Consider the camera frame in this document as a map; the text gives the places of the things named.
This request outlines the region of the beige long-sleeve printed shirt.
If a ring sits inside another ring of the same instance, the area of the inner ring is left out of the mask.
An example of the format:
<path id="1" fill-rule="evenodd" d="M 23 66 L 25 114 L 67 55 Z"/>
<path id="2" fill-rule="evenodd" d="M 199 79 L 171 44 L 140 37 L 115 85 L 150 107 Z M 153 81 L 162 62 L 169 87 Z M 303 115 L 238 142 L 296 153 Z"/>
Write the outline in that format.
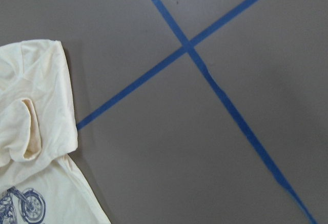
<path id="1" fill-rule="evenodd" d="M 61 42 L 1 47 L 1 223 L 109 223 L 70 157 L 78 147 Z"/>

